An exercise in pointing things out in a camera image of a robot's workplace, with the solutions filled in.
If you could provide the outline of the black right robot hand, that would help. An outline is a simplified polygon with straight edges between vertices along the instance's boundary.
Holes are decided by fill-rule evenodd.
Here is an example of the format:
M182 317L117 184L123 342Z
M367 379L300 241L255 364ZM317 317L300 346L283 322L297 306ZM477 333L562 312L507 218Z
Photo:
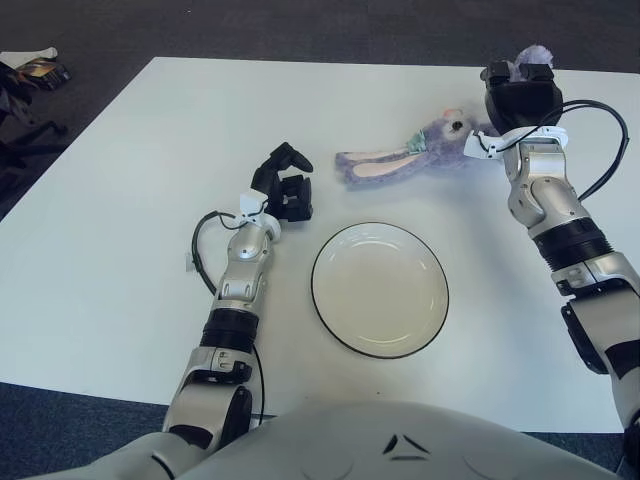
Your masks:
M491 62L481 74L485 108L493 127L505 134L513 129L555 125L559 115L543 119L564 100L548 64L524 63L511 69L506 61Z

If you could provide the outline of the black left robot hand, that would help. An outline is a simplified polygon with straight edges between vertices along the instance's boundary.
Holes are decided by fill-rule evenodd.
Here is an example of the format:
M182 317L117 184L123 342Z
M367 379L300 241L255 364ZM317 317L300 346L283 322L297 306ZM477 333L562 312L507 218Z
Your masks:
M265 213L288 222L308 221L313 214L311 179L302 174L281 178L279 173L289 167L305 173L314 171L302 153L283 142L255 171L251 188L267 196Z

